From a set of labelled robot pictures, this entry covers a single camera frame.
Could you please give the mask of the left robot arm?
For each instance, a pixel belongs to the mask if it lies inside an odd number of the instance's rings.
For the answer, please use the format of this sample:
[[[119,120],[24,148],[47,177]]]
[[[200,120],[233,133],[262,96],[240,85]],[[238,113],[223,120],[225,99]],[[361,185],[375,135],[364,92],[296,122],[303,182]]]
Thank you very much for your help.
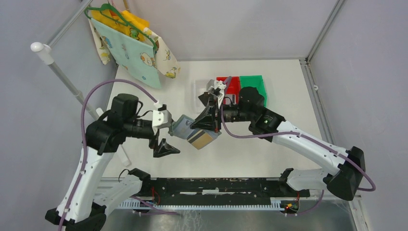
[[[113,98],[111,109],[87,126],[75,177],[62,202],[46,212],[48,222],[67,231],[99,231],[123,201],[151,191],[150,175],[133,169],[114,187],[96,195],[108,163],[127,138],[148,140],[155,158],[179,154],[179,149],[159,139],[160,128],[171,125],[170,113],[161,108],[153,112],[152,120],[144,120],[138,116],[140,107],[137,96],[120,93]]]

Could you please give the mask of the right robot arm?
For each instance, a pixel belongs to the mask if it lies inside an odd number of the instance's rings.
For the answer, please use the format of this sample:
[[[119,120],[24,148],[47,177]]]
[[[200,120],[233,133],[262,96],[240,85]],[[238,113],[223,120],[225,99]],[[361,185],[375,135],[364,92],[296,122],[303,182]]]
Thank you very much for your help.
[[[264,106],[265,98],[254,87],[239,91],[237,104],[225,105],[220,89],[211,89],[198,99],[205,106],[191,128],[220,132],[225,123],[249,122],[251,135],[289,148],[319,165],[318,169],[286,169],[280,177],[278,191],[291,196],[301,190],[328,190],[334,196],[352,201],[366,176],[364,152],[319,140],[302,131],[283,116]]]

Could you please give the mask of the gold striped card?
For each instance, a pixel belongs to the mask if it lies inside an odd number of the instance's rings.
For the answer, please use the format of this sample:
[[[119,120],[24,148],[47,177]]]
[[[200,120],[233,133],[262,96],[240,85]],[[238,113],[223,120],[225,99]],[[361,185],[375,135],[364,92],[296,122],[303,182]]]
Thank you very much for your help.
[[[194,130],[191,135],[187,138],[189,144],[191,144],[197,150],[204,148],[206,145],[217,139],[219,136],[218,133],[196,129]]]

